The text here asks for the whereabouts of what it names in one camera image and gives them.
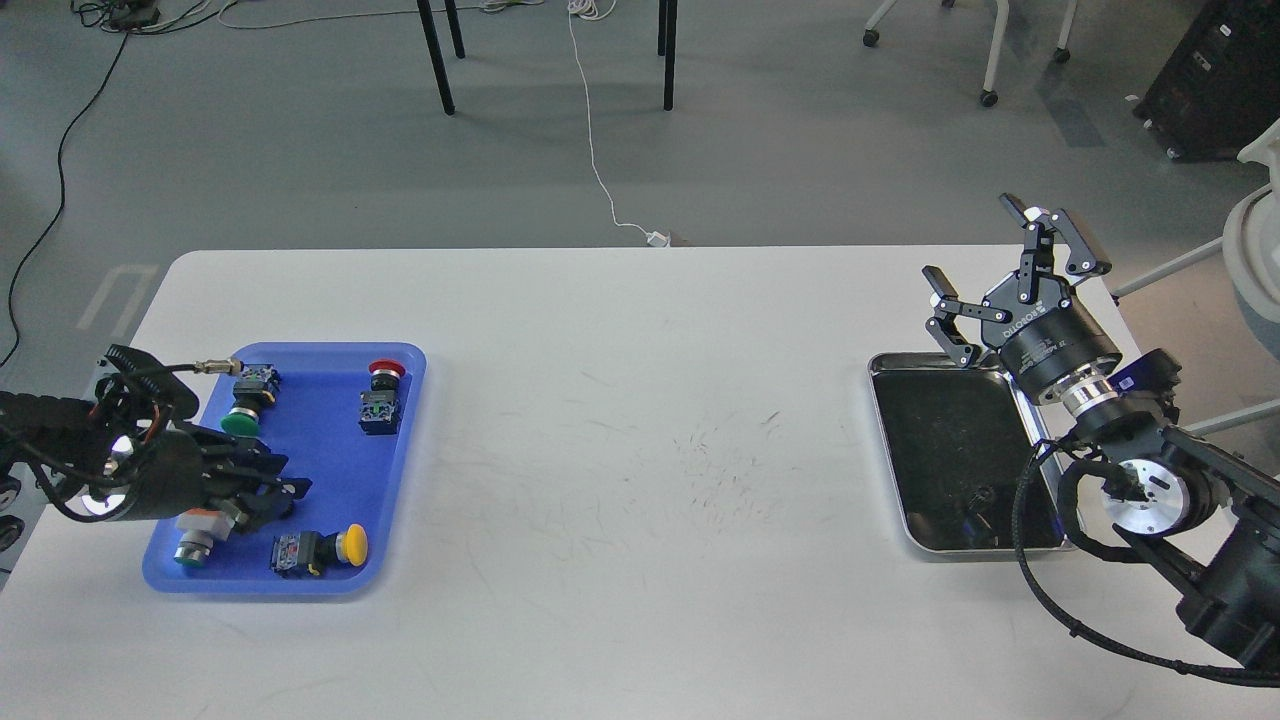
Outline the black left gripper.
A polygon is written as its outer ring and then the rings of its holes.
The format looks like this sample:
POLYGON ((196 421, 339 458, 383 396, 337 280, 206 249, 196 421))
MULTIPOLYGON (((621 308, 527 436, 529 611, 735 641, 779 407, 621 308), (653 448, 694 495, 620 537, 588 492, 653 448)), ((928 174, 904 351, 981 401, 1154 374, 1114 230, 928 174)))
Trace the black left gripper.
POLYGON ((95 518, 134 521, 188 511, 221 512, 238 533, 288 518, 312 487, 308 478, 279 478, 288 457, 259 439, 183 425, 136 447, 97 492, 95 518), (271 480, 255 487, 241 480, 271 480))

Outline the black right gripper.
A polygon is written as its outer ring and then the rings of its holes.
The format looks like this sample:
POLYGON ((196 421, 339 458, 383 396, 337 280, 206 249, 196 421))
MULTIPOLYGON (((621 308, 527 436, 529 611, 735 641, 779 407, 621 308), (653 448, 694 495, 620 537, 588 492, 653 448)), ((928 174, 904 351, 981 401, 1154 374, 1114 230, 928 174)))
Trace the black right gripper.
POLYGON ((938 266, 924 265, 922 274, 934 295, 933 316, 925 328, 957 366, 973 369, 986 350, 963 336, 956 319, 986 322, 983 343, 996 352, 1016 387, 1043 404, 1050 388, 1064 377, 1084 366, 1110 373, 1123 359, 1079 302, 1076 287, 1053 275, 1055 245, 1068 246, 1066 269, 1071 275, 1106 275, 1114 264, 1093 231, 1069 210, 1032 206, 1012 193, 1001 193, 998 200, 1024 229, 1019 268, 984 296, 989 306, 961 301, 938 266))

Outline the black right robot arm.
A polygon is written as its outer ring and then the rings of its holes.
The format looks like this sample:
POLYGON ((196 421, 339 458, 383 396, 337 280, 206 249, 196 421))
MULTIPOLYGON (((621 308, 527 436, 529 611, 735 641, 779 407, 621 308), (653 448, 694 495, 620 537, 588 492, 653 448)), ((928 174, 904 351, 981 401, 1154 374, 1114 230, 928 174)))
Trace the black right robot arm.
POLYGON ((1064 209, 1011 193, 1000 201, 1024 233, 1018 266, 977 304, 963 301, 940 268, 925 266, 934 292, 925 325, 961 369, 996 366, 1018 395, 1037 406, 1062 404, 1074 419, 1064 437, 1034 445, 1016 480, 1012 550, 1029 589, 1070 635, 1111 653, 1211 682, 1276 687, 1276 479, 1178 425, 1180 368, 1169 354, 1121 365, 1071 283, 1112 268, 1094 236, 1064 209), (1056 491, 1068 541, 1106 562, 1153 568, 1179 592, 1187 632, 1234 667, 1134 650, 1047 594, 1027 561, 1023 525, 1030 477, 1056 454, 1071 456, 1056 491))

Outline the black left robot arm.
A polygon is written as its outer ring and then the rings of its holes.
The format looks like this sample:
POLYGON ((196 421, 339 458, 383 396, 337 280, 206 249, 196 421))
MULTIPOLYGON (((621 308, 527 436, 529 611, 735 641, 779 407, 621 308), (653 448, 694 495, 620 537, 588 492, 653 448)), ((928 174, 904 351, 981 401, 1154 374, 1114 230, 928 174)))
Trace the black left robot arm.
POLYGON ((311 489, 288 477, 288 457, 257 436, 279 377, 237 357, 166 365, 124 345, 91 398, 3 393, 3 470, 26 465, 49 503, 83 524, 214 516, 211 534, 261 529, 288 518, 311 489), (180 373, 236 378, 236 406, 219 429, 195 423, 196 393, 180 373))

